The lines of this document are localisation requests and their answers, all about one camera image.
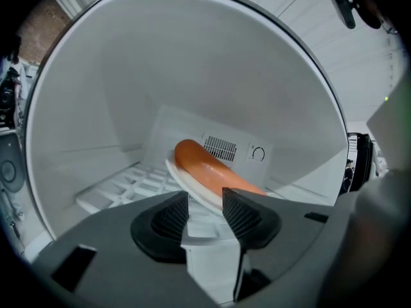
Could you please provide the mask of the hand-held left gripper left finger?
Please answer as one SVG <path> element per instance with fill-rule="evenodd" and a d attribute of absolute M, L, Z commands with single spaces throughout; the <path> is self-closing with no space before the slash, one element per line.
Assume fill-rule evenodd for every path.
<path fill-rule="evenodd" d="M 188 194 L 169 192 L 85 218 L 33 269 L 73 307 L 214 307 L 181 247 Z"/>

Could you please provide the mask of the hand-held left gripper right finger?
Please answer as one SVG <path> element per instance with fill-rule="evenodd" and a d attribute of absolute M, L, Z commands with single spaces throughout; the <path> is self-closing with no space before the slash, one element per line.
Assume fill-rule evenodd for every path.
<path fill-rule="evenodd" d="M 298 262 L 333 208 L 223 188 L 223 216 L 240 244 L 234 301 L 267 287 Z"/>

